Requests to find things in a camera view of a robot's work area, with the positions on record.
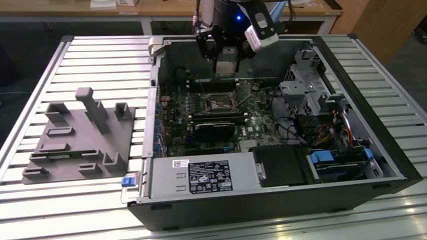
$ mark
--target aluminum extrusion table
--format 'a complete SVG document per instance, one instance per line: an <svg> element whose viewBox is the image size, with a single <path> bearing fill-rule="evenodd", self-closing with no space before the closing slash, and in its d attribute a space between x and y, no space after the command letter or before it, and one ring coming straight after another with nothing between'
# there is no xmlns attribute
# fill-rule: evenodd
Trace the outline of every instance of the aluminum extrusion table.
<svg viewBox="0 0 427 240"><path fill-rule="evenodd" d="M358 39L323 36L391 135L427 177L427 115ZM127 210L138 189L122 178L21 184L48 118L48 103L75 101L91 87L106 107L136 107L128 172L142 169L146 105L151 74L150 36L64 37L0 151L0 239L399 239L427 234L427 181L354 210L150 232ZM338 90L334 76L327 74Z"/></svg>

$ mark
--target table leg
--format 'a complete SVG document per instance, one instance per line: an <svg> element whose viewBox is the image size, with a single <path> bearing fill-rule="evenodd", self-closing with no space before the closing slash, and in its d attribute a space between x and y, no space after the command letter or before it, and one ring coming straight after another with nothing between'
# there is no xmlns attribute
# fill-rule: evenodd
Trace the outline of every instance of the table leg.
<svg viewBox="0 0 427 240"><path fill-rule="evenodd" d="M53 30L53 23L52 22L43 22L43 27L45 30L48 30L49 32Z"/></svg>
<svg viewBox="0 0 427 240"><path fill-rule="evenodd" d="M151 16L143 16L140 18L140 25L142 25L142 31L144 35L154 35L152 31L152 17Z"/></svg>
<svg viewBox="0 0 427 240"><path fill-rule="evenodd" d="M328 16L319 28L319 35L327 35L331 32L336 20L336 16Z"/></svg>

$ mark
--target cable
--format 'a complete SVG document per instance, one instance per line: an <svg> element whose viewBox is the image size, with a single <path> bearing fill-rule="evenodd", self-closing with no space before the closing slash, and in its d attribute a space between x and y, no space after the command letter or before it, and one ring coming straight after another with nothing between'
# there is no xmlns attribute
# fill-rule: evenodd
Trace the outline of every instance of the cable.
<svg viewBox="0 0 427 240"><path fill-rule="evenodd" d="M274 106L274 99L275 99L275 95L276 95L276 92L279 90L279 87L280 85L275 88L275 90L272 91L272 96L271 96L271 99L270 99L270 103L268 103L268 107L267 109L272 110L272 106Z"/></svg>
<svg viewBox="0 0 427 240"><path fill-rule="evenodd" d="M290 133L294 137L296 137L296 139L299 140L299 142L300 142L303 145L308 146L308 142L307 142L295 132L290 131L290 129L288 129L286 126L283 126L283 125L280 124L280 122L278 122L278 119L275 118L275 115L274 115L272 112L271 112L271 116L272 116L272 119L275 120L275 123L278 124L278 126L279 126L287 133Z"/></svg>
<svg viewBox="0 0 427 240"><path fill-rule="evenodd" d="M352 146L354 145L354 136L351 134L351 131L347 128L343 128L343 130L347 132L348 143L350 143L350 146Z"/></svg>
<svg viewBox="0 0 427 240"><path fill-rule="evenodd" d="M240 104L243 104L243 103L246 102L246 100L248 100L248 98L250 98L251 96L252 96L252 94L251 94L250 96L247 96L247 97L242 100L242 102L238 103L236 107L239 107Z"/></svg>
<svg viewBox="0 0 427 240"><path fill-rule="evenodd" d="M287 0L287 7L288 7L288 21L287 24L290 25L292 21L295 20L295 12L294 12L294 7L292 7L292 0Z"/></svg>
<svg viewBox="0 0 427 240"><path fill-rule="evenodd" d="M200 29L200 0L196 0L196 6L195 6L195 30Z"/></svg>

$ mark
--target black panel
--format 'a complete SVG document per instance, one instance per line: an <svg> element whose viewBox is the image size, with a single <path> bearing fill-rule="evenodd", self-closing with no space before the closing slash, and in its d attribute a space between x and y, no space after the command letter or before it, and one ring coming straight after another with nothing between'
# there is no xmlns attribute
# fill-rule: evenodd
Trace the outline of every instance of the black panel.
<svg viewBox="0 0 427 240"><path fill-rule="evenodd" d="M266 179L260 186L298 186L315 182L310 173L306 154L308 149L300 146L258 146L251 149L255 162L263 165Z"/></svg>
<svg viewBox="0 0 427 240"><path fill-rule="evenodd" d="M127 209L150 231L178 230L351 210L375 197L390 193L403 183L390 181L383 184L390 185L383 188L366 183L156 204L136 204L134 201L127 204Z"/></svg>

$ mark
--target blue latch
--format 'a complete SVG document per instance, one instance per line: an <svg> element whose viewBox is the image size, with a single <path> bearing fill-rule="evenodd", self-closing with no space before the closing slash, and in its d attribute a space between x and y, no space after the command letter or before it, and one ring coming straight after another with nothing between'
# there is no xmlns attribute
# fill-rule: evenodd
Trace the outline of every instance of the blue latch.
<svg viewBox="0 0 427 240"><path fill-rule="evenodd" d="M126 176L122 178L122 187L135 187L136 186L136 177L135 176Z"/></svg>
<svg viewBox="0 0 427 240"><path fill-rule="evenodd" d="M314 164L318 162L334 161L331 151L315 151L312 154L310 154L310 158Z"/></svg>
<svg viewBox="0 0 427 240"><path fill-rule="evenodd" d="M371 149L366 148L364 149L364 154L366 154L367 159L372 159L374 158L374 154L371 152Z"/></svg>

